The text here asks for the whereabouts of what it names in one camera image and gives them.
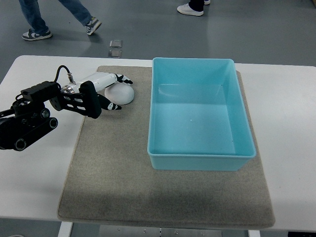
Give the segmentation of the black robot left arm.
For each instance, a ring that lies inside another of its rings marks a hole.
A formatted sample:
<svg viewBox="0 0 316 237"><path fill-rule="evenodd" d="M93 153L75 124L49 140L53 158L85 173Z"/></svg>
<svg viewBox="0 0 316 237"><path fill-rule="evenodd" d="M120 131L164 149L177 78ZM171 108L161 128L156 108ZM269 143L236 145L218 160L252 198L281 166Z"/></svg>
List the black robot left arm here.
<svg viewBox="0 0 316 237"><path fill-rule="evenodd" d="M76 101L78 94L66 96L57 83L60 70L67 71L68 79L74 83L70 70L61 65L54 81L44 81L27 89L15 97L10 109L0 113L0 148L22 151L50 133L58 125L58 120L50 116L45 102L50 101L57 111L69 110L82 113Z"/></svg>

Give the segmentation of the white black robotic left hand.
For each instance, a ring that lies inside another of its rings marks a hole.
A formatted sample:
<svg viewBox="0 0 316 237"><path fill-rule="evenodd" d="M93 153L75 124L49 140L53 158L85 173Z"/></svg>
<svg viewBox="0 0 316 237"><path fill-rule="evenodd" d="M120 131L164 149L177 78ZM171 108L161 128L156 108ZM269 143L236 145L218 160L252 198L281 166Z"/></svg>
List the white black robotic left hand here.
<svg viewBox="0 0 316 237"><path fill-rule="evenodd" d="M124 75L106 72L95 72L92 75L84 78L82 81L78 82L75 82L72 78L70 78L70 82L62 87L61 92L68 94L79 93L79 89L87 81L93 83L94 91L96 92L100 108L104 110L120 110L122 107L122 105L115 104L105 97L105 88L115 83L124 83L129 86L133 84L133 82Z"/></svg>

